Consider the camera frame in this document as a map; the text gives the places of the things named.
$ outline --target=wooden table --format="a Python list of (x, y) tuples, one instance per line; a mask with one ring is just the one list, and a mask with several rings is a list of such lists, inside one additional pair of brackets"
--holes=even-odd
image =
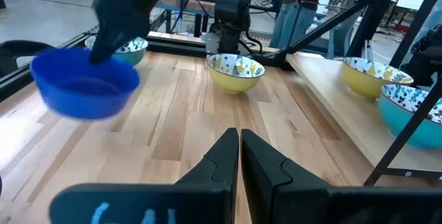
[[(254, 89), (229, 95), (200, 58), (146, 53), (136, 69), (139, 88), (108, 120), (63, 118), (33, 83), (0, 103), (0, 223), (48, 223), (52, 198), (78, 183), (174, 183), (228, 127), (253, 130), (333, 185), (362, 185), (373, 168), (294, 72), (267, 68)], [(241, 175), (236, 223), (250, 223)]]
[[(162, 38), (168, 38), (168, 39), (174, 39), (174, 40), (180, 40), (180, 41), (194, 41), (197, 43), (205, 44), (206, 42), (202, 40), (199, 37), (187, 37), (184, 35), (177, 35), (177, 34), (168, 34), (164, 32), (156, 32), (156, 31), (150, 31), (149, 37), (162, 37)], [(259, 46), (250, 46), (251, 50), (260, 50)], [(279, 48), (272, 48), (272, 47), (262, 47), (262, 51), (264, 52), (278, 52)], [(299, 55), (308, 56), (308, 57), (315, 57), (315, 58), (324, 58), (322, 55), (312, 54), (312, 53), (305, 53), (305, 52), (298, 52)]]
[[(377, 102), (350, 91), (341, 78), (342, 62), (306, 57), (288, 60), (363, 155), (377, 166), (395, 139), (381, 120)], [(442, 171), (442, 152), (405, 145), (389, 167)]]

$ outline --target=teal bowl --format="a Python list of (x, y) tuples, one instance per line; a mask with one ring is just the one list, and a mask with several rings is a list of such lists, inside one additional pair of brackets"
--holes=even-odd
[[(91, 36), (84, 41), (84, 45), (87, 48), (92, 49), (94, 42), (95, 36)], [(141, 37), (137, 37), (116, 50), (113, 55), (113, 59), (135, 66), (143, 59), (147, 46), (148, 43), (146, 40), (142, 39)]]
[[(381, 88), (379, 109), (382, 120), (398, 136), (427, 97), (428, 92), (409, 86), (387, 84)], [(442, 99), (434, 105), (408, 144), (413, 147), (442, 147)]]

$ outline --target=person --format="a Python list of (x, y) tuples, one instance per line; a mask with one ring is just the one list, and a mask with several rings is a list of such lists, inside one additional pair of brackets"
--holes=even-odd
[(318, 3), (319, 0), (282, 0), (270, 46), (286, 48), (303, 37), (313, 23)]

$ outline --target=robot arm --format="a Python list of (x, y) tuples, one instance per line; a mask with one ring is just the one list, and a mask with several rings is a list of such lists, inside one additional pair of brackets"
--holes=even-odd
[(100, 64), (122, 45), (147, 36), (149, 15), (158, 0), (95, 0), (99, 32), (89, 60)]

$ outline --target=yellow bowl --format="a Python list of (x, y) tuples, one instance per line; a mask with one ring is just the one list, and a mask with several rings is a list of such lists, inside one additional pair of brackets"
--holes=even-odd
[(213, 82), (232, 94), (253, 88), (265, 74), (263, 65), (242, 55), (211, 55), (207, 57), (207, 64)]
[(410, 85), (413, 78), (397, 68), (358, 57), (344, 58), (343, 77), (353, 92), (376, 99), (384, 84)]

